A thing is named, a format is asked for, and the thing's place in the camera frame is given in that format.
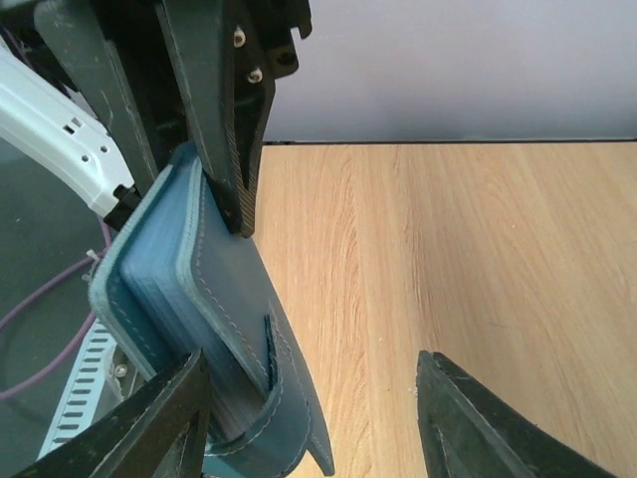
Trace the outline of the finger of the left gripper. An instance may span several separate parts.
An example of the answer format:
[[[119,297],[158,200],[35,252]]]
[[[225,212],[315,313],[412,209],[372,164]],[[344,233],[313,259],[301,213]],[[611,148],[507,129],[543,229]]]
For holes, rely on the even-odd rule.
[[[138,189],[158,175],[159,136],[139,68],[90,1],[43,1],[36,30],[118,146]]]

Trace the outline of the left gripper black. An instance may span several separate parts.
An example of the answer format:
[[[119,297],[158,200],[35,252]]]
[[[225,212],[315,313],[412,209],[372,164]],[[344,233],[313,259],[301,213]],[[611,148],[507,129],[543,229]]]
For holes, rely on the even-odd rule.
[[[256,189],[274,80],[299,68],[293,39],[308,1],[162,1],[156,8],[188,126],[230,233],[255,230]]]

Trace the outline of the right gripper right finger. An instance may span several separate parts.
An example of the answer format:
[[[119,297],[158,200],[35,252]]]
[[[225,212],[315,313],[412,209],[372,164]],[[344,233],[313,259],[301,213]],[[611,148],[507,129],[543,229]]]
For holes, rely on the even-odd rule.
[[[441,353],[417,363],[418,425],[430,477],[610,477]]]

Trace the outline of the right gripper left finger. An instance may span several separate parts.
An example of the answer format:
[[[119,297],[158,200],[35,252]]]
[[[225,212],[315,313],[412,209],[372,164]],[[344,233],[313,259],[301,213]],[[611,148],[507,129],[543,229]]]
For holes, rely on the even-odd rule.
[[[158,373],[21,477],[199,477],[211,383],[200,350]]]

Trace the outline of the blue leather card holder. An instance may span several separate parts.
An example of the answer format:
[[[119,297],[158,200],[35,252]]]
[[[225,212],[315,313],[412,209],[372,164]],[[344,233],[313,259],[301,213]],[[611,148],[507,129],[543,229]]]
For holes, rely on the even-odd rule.
[[[334,473],[317,391],[278,294],[254,241],[227,230],[194,144],[176,148],[116,235],[89,298],[145,378],[203,352],[209,473],[285,477],[306,455]]]

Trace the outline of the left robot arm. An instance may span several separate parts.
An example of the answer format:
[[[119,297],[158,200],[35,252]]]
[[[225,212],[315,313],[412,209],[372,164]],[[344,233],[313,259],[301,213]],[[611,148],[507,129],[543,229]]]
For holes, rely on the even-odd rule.
[[[193,141],[250,237],[275,82],[312,29],[307,1],[5,1],[1,136],[113,229]]]

